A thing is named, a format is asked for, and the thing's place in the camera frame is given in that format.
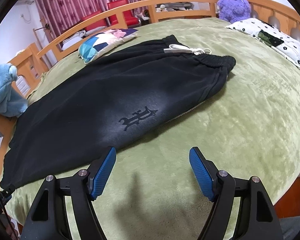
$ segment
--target red chair backrest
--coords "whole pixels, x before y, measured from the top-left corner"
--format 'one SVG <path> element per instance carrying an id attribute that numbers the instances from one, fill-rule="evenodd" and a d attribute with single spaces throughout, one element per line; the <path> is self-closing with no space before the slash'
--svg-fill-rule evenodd
<path id="1" fill-rule="evenodd" d="M 117 0 L 117 1 L 109 2 L 108 3 L 108 8 L 109 8 L 109 10 L 111 10 L 113 8 L 117 8 L 119 6 L 122 6 L 122 5 L 125 5 L 125 4 L 128 4 L 128 3 L 129 3 L 128 0 Z M 125 19 L 129 19 L 129 18 L 134 17 L 131 10 L 124 11 L 123 16 L 124 16 Z M 113 23 L 114 21 L 117 20 L 117 17 L 115 15 L 111 15 L 109 17 L 109 19 L 110 19 L 110 22 Z"/>
<path id="2" fill-rule="evenodd" d="M 100 13 L 102 13 L 102 11 L 101 11 L 101 10 L 98 10 L 98 11 L 96 11 L 96 12 L 90 14 L 90 15 L 87 15 L 87 16 L 85 16 L 85 17 L 82 17 L 82 20 L 83 20 L 83 21 L 88 20 L 88 19 L 90 19 L 91 17 L 93 17 L 93 16 L 95 16 L 95 15 L 98 15 L 98 14 L 100 14 Z M 106 20 L 105 20 L 105 19 L 99 20 L 99 21 L 97 21 L 97 22 L 95 22 L 95 23 L 93 23 L 93 24 L 88 25 L 88 26 L 85 28 L 85 30 L 88 32 L 88 31 L 90 31 L 90 30 L 93 30 L 93 29 L 98 28 L 98 27 L 101 27 L 101 26 L 105 26 L 105 27 L 107 26 L 107 23 L 106 23 Z"/>

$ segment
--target bed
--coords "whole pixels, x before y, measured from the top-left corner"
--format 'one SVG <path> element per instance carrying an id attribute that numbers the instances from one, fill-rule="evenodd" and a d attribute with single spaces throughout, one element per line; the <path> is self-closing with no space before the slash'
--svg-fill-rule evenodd
<path id="1" fill-rule="evenodd" d="M 155 4 L 178 1 L 206 2 L 210 10 L 155 12 Z M 288 28 L 300 26 L 300 17 L 288 7 L 268 0 L 249 1 L 254 8 L 259 6 L 260 12 L 281 14 L 280 22 L 283 17 L 285 22 L 291 21 Z M 215 18 L 216 2 L 145 0 L 124 5 L 80 23 L 40 52 L 32 49 L 28 54 L 18 55 L 19 59 L 23 57 L 23 65 L 30 62 L 42 74 L 36 83 L 28 82 L 31 89 L 27 96 L 29 103 L 33 103 L 84 67 L 75 51 L 82 41 L 62 52 L 57 49 L 60 41 L 111 14 L 116 14 L 119 20 L 112 28 L 126 28 L 122 12 L 148 6 L 152 24 L 138 28 L 139 37 L 111 53 L 174 34 L 189 47 L 210 48 L 213 54 L 231 55 L 237 60 L 228 82 L 217 95 L 118 152 L 104 193 L 93 203 L 109 240 L 197 239 L 212 205 L 202 195 L 192 173 L 188 160 L 192 146 L 198 146 L 207 159 L 235 177 L 259 176 L 273 203 L 300 173 L 300 70 L 263 43 L 226 29 L 228 23 Z M 184 16 L 210 18 L 159 22 Z M 262 19 L 267 14 L 259 13 L 259 16 Z M 59 62 L 44 73 L 40 58 L 49 50 Z M 19 68 L 21 64 L 14 60 Z M 14 123 L 15 119 L 0 116 L 0 131 L 4 135 L 0 147 L 0 176 Z M 57 177 L 71 176 L 79 169 Z M 37 181 L 17 189 L 6 206 L 8 213 L 21 224 L 41 183 Z M 71 200 L 66 198 L 66 201 L 73 239 L 79 239 Z M 233 234 L 237 210 L 238 200 L 234 203 L 225 239 Z"/>

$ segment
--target wooden bed frame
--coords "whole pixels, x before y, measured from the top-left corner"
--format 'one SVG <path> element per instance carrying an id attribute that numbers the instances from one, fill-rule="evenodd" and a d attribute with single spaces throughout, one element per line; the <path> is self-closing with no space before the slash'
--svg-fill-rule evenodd
<path id="1" fill-rule="evenodd" d="M 86 26 L 99 21 L 101 19 L 107 18 L 111 15 L 116 15 L 118 23 L 116 25 L 107 27 L 107 29 L 113 28 L 123 28 L 126 29 L 127 25 L 123 17 L 123 12 L 139 7 L 148 7 L 150 14 L 151 23 L 157 23 L 159 20 L 173 18 L 173 17 L 216 17 L 216 3 L 218 0 L 143 0 L 135 3 L 126 4 L 109 11 L 103 12 L 96 15 L 84 22 L 79 23 L 70 30 L 66 31 L 50 44 L 48 44 L 41 51 L 38 50 L 37 46 L 33 43 L 24 52 L 17 55 L 10 62 L 15 65 L 18 69 L 18 75 L 24 76 L 26 81 L 30 86 L 29 94 L 38 84 L 40 79 L 35 78 L 31 68 L 34 67 L 38 75 L 48 71 L 48 67 L 45 65 L 42 57 L 50 50 L 54 53 L 58 61 L 62 60 L 64 57 L 68 56 L 70 53 L 74 52 L 79 48 L 79 46 L 87 40 L 89 37 L 81 40 L 80 42 L 72 45 L 64 51 L 60 51 L 58 44 L 75 34 L 77 31 L 82 30 Z M 290 34 L 293 27 L 298 27 L 300 29 L 300 16 L 298 13 L 285 5 L 274 2 L 272 0 L 248 0 L 253 9 L 258 12 L 259 18 L 265 22 L 268 21 L 269 16 L 274 15 L 280 21 L 281 31 Z M 172 2 L 199 2 L 208 3 L 210 10 L 191 10 L 191 11 L 173 11 L 173 12 L 156 12 L 156 4 L 161 3 L 172 3 Z M 13 126 L 16 122 L 16 118 L 7 118 L 0 115 L 0 132 L 4 135 L 1 145 L 0 145 L 0 175 L 3 168 L 3 159 L 6 154 L 8 143 L 11 139 Z"/>

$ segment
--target red chair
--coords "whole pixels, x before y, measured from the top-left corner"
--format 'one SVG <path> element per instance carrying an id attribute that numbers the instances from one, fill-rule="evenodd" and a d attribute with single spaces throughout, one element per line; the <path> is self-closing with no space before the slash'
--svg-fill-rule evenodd
<path id="1" fill-rule="evenodd" d="M 85 16 L 85 17 L 82 17 L 82 21 L 88 20 L 88 19 L 90 19 L 91 17 L 96 16 L 96 15 L 98 15 L 98 14 L 100 14 L 100 13 L 102 13 L 101 10 L 96 11 L 96 12 L 94 12 L 94 13 L 92 13 L 92 14 L 90 14 L 90 15 L 87 15 L 87 16 Z M 95 29 L 95 28 L 102 27 L 102 26 L 105 26 L 105 27 L 108 26 L 105 19 L 99 20 L 99 21 L 97 21 L 97 22 L 95 22 L 95 23 L 93 23 L 93 24 L 88 25 L 88 26 L 85 28 L 85 30 L 88 32 L 88 31 L 90 31 L 90 30 L 93 30 L 93 29 Z"/>
<path id="2" fill-rule="evenodd" d="M 113 8 L 117 8 L 119 6 L 128 4 L 128 0 L 118 0 L 118 1 L 113 1 L 113 2 L 109 2 L 108 3 L 108 8 L 109 10 L 113 9 Z M 123 17 L 126 20 L 127 26 L 128 27 L 137 27 L 141 25 L 141 22 L 139 20 L 139 18 L 134 17 L 132 15 L 131 10 L 128 11 L 124 11 L 123 12 Z M 111 22 L 111 25 L 115 25 L 118 23 L 117 17 L 115 15 L 111 15 L 109 17 L 109 20 Z"/>

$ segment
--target silver pivot bolt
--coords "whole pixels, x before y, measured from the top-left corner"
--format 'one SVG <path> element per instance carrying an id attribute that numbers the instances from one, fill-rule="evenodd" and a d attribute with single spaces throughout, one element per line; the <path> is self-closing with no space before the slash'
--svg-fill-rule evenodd
<path id="1" fill-rule="evenodd" d="M 258 183 L 258 182 L 260 182 L 260 179 L 257 176 L 253 176 L 252 181 L 255 183 Z"/>
<path id="2" fill-rule="evenodd" d="M 219 175 L 221 177 L 226 177 L 228 175 L 228 173 L 226 171 L 224 171 L 224 170 L 221 170 L 221 171 L 219 171 Z"/>
<path id="3" fill-rule="evenodd" d="M 85 176 L 88 173 L 87 170 L 79 170 L 78 174 L 79 176 Z"/>
<path id="4" fill-rule="evenodd" d="M 53 175 L 48 175 L 46 177 L 46 181 L 52 181 L 53 180 Z"/>

